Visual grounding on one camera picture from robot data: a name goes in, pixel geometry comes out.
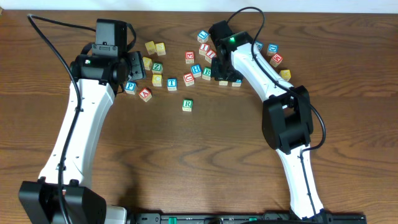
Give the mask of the yellow O block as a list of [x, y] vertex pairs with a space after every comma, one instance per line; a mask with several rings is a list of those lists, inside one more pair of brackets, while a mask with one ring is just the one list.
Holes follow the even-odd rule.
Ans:
[[219, 81], [218, 84], [220, 86], [228, 86], [228, 81]]

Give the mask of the green B block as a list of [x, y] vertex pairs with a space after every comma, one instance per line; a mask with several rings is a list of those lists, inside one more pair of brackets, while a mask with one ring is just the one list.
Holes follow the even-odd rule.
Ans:
[[205, 67], [202, 71], [202, 79], [211, 80], [211, 69], [209, 67]]

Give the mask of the blue H block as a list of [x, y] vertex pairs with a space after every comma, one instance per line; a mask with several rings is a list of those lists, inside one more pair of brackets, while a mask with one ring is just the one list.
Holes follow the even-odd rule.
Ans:
[[191, 66], [191, 72], [195, 78], [202, 76], [202, 69], [199, 64]]

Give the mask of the blue T block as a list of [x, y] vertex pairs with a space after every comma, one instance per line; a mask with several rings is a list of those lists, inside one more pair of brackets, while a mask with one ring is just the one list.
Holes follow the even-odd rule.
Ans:
[[167, 80], [167, 89], [168, 91], [176, 91], [177, 90], [177, 79], [169, 78]]

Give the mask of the green R block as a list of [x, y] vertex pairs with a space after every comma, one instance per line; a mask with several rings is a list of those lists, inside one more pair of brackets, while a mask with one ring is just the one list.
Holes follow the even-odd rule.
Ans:
[[182, 110], [191, 112], [193, 109], [193, 100], [184, 99], [182, 103]]

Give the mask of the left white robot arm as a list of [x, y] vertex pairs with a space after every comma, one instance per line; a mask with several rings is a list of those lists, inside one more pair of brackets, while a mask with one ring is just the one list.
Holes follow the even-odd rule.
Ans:
[[80, 54], [70, 65], [72, 82], [57, 142], [37, 181], [24, 181], [19, 200], [32, 223], [129, 223], [124, 207], [92, 191], [93, 161], [110, 107], [131, 80], [145, 78], [140, 52]]

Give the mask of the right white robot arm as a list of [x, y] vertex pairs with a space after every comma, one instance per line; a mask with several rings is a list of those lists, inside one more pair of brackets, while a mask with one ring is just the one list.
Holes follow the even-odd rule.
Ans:
[[323, 204], [310, 164], [312, 117], [319, 113], [307, 89], [278, 75], [247, 32], [211, 31], [210, 37], [216, 48], [211, 76], [229, 82], [245, 78], [262, 100], [262, 133], [282, 161], [291, 211], [301, 220], [319, 217]]

